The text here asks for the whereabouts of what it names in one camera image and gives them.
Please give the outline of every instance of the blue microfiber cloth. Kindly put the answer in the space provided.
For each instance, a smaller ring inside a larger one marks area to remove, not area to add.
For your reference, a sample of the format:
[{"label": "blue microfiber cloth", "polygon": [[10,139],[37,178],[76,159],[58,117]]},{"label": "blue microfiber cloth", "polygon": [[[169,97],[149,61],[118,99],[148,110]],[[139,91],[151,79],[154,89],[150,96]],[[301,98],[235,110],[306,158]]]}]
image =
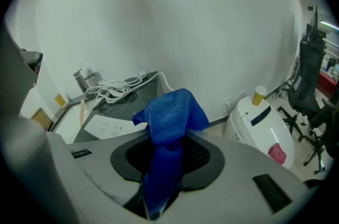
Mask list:
[{"label": "blue microfiber cloth", "polygon": [[209,126],[208,119],[191,92],[169,92],[151,100],[132,118],[134,125],[147,122],[155,146],[148,173],[142,182],[148,213],[163,208],[182,177],[180,139],[185,129],[200,130]]}]

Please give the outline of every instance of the coiled white cord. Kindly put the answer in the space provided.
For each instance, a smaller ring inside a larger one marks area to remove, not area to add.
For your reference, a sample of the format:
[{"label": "coiled white cord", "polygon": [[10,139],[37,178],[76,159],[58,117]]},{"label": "coiled white cord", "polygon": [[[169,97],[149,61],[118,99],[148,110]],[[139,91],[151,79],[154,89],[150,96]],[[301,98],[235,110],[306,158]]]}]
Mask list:
[{"label": "coiled white cord", "polygon": [[125,98],[131,92],[136,91],[140,87],[151,82],[158,75],[162,75],[167,88],[170,91],[174,91],[174,89],[172,89],[170,85],[168,84],[166,76],[161,72],[156,73],[149,80],[143,83],[142,79],[146,77],[146,72],[143,70],[139,73],[139,76],[132,76],[132,77],[127,78],[127,79],[135,78],[132,81],[126,82],[125,81],[126,79],[125,80],[102,80],[98,82],[98,86],[92,86],[88,88],[86,91],[87,93],[97,94],[93,103],[91,104],[90,110],[92,109],[92,105],[94,103],[98,104],[100,102],[100,101],[96,101],[98,98],[101,98],[101,99],[105,98],[106,102],[110,104],[116,103],[120,101],[121,99]]}]

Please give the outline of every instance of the washing machine lid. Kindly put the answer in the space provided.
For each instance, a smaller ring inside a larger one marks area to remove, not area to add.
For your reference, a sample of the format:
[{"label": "washing machine lid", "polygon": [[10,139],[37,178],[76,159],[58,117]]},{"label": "washing machine lid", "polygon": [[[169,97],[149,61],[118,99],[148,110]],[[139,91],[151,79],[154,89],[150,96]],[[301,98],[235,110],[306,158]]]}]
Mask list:
[{"label": "washing machine lid", "polygon": [[244,115],[240,119],[240,126],[249,144],[268,155],[270,148],[279,143],[286,153],[286,160],[282,166],[290,168],[295,158],[295,148],[291,134],[280,117],[279,113],[265,100],[259,106],[251,103],[251,99],[243,99],[240,106]]}]

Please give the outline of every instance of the red object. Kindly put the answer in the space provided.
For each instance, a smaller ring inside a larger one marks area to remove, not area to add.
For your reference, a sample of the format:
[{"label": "red object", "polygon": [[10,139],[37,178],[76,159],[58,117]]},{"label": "red object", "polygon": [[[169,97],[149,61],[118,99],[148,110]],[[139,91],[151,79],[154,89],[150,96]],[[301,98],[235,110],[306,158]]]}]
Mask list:
[{"label": "red object", "polygon": [[269,150],[269,156],[275,160],[279,165],[285,163],[286,153],[282,150],[279,143],[274,144]]},{"label": "red object", "polygon": [[319,73],[317,89],[319,89],[327,98],[335,92],[336,83],[322,70]]}]

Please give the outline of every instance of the floor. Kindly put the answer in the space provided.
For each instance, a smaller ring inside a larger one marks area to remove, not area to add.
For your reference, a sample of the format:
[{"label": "floor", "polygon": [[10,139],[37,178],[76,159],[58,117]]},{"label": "floor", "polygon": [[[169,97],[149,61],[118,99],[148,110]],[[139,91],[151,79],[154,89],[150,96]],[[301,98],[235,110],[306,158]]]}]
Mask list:
[{"label": "floor", "polygon": [[[322,93],[317,92],[317,101],[319,103],[319,106],[322,107],[323,103],[321,101],[322,98],[326,98]],[[291,108],[287,101],[287,96],[285,94],[282,94],[281,97],[275,98],[275,95],[267,99],[267,101],[274,107],[275,109],[278,109],[278,107],[282,106],[289,114],[295,115],[296,111]],[[302,123],[302,117],[301,115],[298,116],[297,124],[299,125],[301,131],[303,134],[311,137],[309,135],[308,131],[308,121],[307,118],[304,117],[304,121],[306,123],[306,126],[300,125]],[[216,136],[221,137],[225,130],[227,122],[223,122],[220,124],[217,124],[213,127],[207,128],[204,130],[204,132]],[[325,131],[325,125],[320,126],[318,129],[315,129],[316,134],[318,136],[321,136],[322,133]],[[312,178],[316,178],[319,180],[323,180],[327,174],[328,171],[331,168],[331,165],[333,163],[333,159],[327,154],[326,151],[322,153],[322,166],[325,167],[324,172],[320,172],[317,175],[314,174],[314,171],[318,169],[318,158],[314,157],[312,161],[304,167],[303,163],[308,160],[308,158],[313,153],[313,147],[310,145],[310,143],[303,139],[301,142],[298,142],[298,133],[293,130],[292,138],[295,146],[295,160],[293,166],[289,169],[291,173],[293,173],[296,177],[298,177],[302,181],[306,181]]]}]

